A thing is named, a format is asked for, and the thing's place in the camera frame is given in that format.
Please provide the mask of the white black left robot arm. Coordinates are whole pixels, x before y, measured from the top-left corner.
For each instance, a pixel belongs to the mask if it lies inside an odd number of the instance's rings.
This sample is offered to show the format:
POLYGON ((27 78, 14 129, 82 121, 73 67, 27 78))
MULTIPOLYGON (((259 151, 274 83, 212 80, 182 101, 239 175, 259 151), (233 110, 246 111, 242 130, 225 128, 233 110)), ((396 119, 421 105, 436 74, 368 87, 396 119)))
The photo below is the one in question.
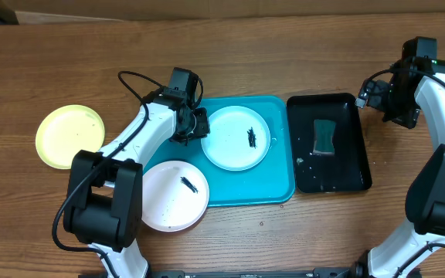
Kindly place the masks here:
POLYGON ((143 167, 166 141, 188 143, 209 133, 207 111, 183 91, 161 88, 141 99, 129 126, 98 152, 79 151, 66 199, 54 223, 96 253, 104 277, 145 277, 136 236, 142 215, 143 167))

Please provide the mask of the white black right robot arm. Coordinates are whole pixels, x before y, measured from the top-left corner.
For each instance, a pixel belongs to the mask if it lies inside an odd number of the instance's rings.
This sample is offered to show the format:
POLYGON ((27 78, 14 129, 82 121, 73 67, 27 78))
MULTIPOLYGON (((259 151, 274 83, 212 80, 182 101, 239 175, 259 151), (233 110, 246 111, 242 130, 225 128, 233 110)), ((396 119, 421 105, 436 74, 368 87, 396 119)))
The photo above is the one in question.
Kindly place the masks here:
POLYGON ((445 61, 427 57, 400 60, 387 70, 386 83, 374 73, 364 81, 355 102, 363 108, 375 97, 400 102, 381 103, 387 121, 406 108, 425 114, 434 152, 409 187, 403 223, 380 245, 366 251, 343 277, 418 277, 417 266, 445 249, 445 61))

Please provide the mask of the green sponge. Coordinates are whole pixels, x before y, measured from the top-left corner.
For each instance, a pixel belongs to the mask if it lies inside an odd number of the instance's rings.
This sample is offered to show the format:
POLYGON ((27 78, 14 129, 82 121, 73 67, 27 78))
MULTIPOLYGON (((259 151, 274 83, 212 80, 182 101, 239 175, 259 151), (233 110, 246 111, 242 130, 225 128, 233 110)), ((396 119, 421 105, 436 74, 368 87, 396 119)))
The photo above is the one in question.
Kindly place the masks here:
POLYGON ((314 121, 314 154, 333 155, 335 147, 333 138, 336 123, 332 120, 316 119, 314 121))

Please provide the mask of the light blue plate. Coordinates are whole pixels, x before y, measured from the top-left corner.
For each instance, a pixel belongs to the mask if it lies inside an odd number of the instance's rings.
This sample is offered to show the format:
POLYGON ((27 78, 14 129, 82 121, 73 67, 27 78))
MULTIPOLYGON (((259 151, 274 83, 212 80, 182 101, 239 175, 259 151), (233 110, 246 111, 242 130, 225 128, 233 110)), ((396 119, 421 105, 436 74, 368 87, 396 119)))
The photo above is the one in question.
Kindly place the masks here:
POLYGON ((227 171, 245 171, 258 165, 270 148, 270 128, 255 110, 224 107, 209 117, 210 132, 201 139, 206 157, 227 171))

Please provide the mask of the yellow plate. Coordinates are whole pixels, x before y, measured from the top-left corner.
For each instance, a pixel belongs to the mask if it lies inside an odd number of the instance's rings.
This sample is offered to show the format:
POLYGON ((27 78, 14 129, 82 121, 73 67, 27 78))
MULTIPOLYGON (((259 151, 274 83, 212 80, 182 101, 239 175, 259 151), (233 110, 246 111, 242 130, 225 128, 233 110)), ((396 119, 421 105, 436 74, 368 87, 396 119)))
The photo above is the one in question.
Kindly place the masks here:
POLYGON ((98 151, 104 138, 104 122, 97 112, 83 105, 67 105, 41 122, 36 132, 36 151, 50 167, 70 169, 79 151, 98 151))

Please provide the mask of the white plate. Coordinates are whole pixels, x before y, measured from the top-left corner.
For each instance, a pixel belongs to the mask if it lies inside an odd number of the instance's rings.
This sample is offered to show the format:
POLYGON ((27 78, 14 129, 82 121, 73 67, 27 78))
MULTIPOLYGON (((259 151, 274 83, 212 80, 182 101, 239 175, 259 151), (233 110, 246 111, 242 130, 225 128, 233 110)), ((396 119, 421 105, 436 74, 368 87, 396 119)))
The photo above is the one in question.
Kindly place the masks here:
POLYGON ((188 162, 162 162, 143 176, 142 221, 152 229, 187 229, 201 219, 208 203, 206 177, 188 162))

